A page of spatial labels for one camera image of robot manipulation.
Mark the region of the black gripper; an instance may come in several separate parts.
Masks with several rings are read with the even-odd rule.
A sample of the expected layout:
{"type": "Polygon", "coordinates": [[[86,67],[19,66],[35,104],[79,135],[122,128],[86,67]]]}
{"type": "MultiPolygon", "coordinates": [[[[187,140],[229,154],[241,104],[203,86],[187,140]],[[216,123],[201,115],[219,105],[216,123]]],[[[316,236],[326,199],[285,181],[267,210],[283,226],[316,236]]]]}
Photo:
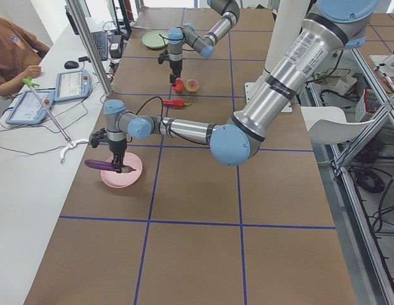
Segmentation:
{"type": "Polygon", "coordinates": [[[168,61],[172,73],[170,74],[170,84],[172,86],[177,86],[179,84],[179,79],[182,72],[182,53],[174,54],[170,53],[168,50],[159,54],[158,63],[162,64],[164,61],[168,61]]]}
{"type": "Polygon", "coordinates": [[[124,157],[127,148],[127,137],[124,132],[112,132],[105,128],[93,133],[90,144],[93,148],[98,147],[101,142],[106,142],[113,154],[111,165],[116,173],[122,173],[124,157]]]}

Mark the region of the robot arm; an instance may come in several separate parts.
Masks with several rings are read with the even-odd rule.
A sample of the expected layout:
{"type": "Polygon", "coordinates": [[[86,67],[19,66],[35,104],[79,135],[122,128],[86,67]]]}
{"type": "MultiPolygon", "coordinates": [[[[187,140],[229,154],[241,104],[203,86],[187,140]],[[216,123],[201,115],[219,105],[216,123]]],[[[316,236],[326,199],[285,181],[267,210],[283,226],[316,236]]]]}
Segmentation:
{"type": "Polygon", "coordinates": [[[226,124],[139,116],[122,101],[108,100],[104,104],[106,126],[93,135],[91,144],[97,147],[107,142],[112,161],[87,160],[85,165],[129,173],[132,167],[124,163],[128,137],[144,140],[152,134],[207,145],[223,165],[246,162],[264,142],[267,127],[327,55],[364,44],[365,28],[377,6],[377,1],[281,1],[271,38],[278,51],[268,53],[264,74],[255,82],[252,96],[226,124]]]}
{"type": "Polygon", "coordinates": [[[161,36],[167,43],[164,52],[160,53],[158,63],[167,61],[171,68],[169,82],[174,87],[181,79],[183,66],[183,46],[188,45],[203,58],[210,58],[215,51],[217,43],[238,23],[240,7],[236,1],[208,1],[211,9],[221,17],[212,28],[203,36],[200,35],[192,23],[185,23],[179,27],[171,28],[168,34],[161,36]]]}

